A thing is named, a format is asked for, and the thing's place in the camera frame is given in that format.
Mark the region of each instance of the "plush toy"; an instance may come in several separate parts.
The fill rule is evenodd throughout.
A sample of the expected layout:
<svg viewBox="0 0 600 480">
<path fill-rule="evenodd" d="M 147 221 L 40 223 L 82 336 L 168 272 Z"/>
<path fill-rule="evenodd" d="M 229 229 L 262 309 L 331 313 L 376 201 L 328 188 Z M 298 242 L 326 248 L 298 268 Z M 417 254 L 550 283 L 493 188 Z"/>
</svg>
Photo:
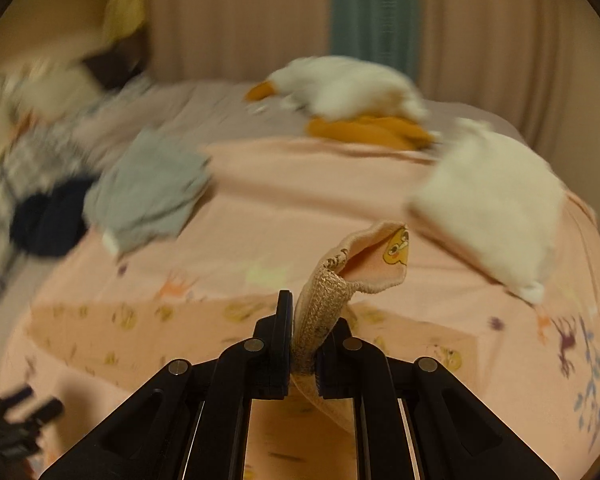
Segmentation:
<svg viewBox="0 0 600 480">
<path fill-rule="evenodd" d="M 245 96 L 284 96 L 283 106 L 305 108 L 314 137 L 378 144 L 396 150 L 426 148 L 434 137 L 418 123 L 429 116 L 413 82 L 393 68 L 343 56 L 301 57 L 276 70 Z"/>
</svg>

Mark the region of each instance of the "towel on bed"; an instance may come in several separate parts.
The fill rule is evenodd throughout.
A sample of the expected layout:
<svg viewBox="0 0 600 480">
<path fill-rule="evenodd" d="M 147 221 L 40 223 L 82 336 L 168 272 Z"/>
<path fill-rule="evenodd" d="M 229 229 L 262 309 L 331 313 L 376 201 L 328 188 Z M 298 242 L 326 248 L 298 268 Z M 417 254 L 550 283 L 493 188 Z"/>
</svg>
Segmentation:
<svg viewBox="0 0 600 480">
<path fill-rule="evenodd" d="M 531 149 L 488 123 L 461 119 L 411 208 L 423 234 L 537 304 L 553 269 L 565 196 Z"/>
<path fill-rule="evenodd" d="M 84 200 L 90 224 L 114 256 L 176 237 L 209 181 L 208 157 L 145 129 Z"/>
</svg>

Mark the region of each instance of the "beige curtain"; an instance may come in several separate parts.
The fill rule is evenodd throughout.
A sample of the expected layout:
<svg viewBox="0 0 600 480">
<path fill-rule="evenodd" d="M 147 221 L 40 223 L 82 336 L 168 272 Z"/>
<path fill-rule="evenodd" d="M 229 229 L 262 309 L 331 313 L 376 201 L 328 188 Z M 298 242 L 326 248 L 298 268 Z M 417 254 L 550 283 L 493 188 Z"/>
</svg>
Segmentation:
<svg viewBox="0 0 600 480">
<path fill-rule="evenodd" d="M 422 12 L 426 97 L 494 112 L 548 156 L 570 79 L 570 0 L 422 0 Z"/>
<path fill-rule="evenodd" d="M 150 0 L 159 80 L 259 80 L 329 50 L 330 0 Z"/>
</svg>

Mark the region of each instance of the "pink bed sheet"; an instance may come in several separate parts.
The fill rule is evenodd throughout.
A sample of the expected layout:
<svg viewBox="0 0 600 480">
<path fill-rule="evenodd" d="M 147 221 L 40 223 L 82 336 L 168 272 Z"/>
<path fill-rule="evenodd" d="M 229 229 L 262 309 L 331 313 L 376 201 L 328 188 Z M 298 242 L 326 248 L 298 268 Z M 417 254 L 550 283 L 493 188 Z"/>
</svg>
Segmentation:
<svg viewBox="0 0 600 480">
<path fill-rule="evenodd" d="M 230 344 L 222 328 L 227 320 L 231 337 L 246 337 L 266 314 L 244 298 L 280 288 L 297 295 L 324 251 L 350 232 L 381 219 L 408 223 L 405 203 L 430 171 L 430 162 L 416 155 L 315 139 L 226 142 L 206 150 L 215 184 L 177 240 L 115 262 L 91 232 L 20 319 L 0 388 L 27 380 L 67 407 L 45 433 L 45 465 L 115 409 L 132 383 L 115 384 L 113 335 L 90 342 L 90 355 L 113 366 L 97 374 L 84 362 L 64 362 L 32 319 L 54 308 L 123 305 L 136 308 L 140 319 L 154 312 L 155 301 L 173 304 L 185 314 L 172 337 L 160 340 L 163 348 L 136 342 L 142 378 L 173 352 L 192 362 L 212 358 Z M 236 303 L 244 307 L 238 315 Z M 206 314 L 197 316 L 201 304 Z M 562 480 L 580 480 L 600 453 L 600 237 L 576 197 L 564 209 L 556 268 L 536 309 L 417 233 L 405 282 L 355 296 L 351 305 L 346 314 L 357 335 L 397 358 L 439 359 Z M 71 333 L 62 316 L 57 330 Z M 352 436 L 297 395 L 254 405 L 245 478 L 350 479 L 354 461 Z"/>
</svg>

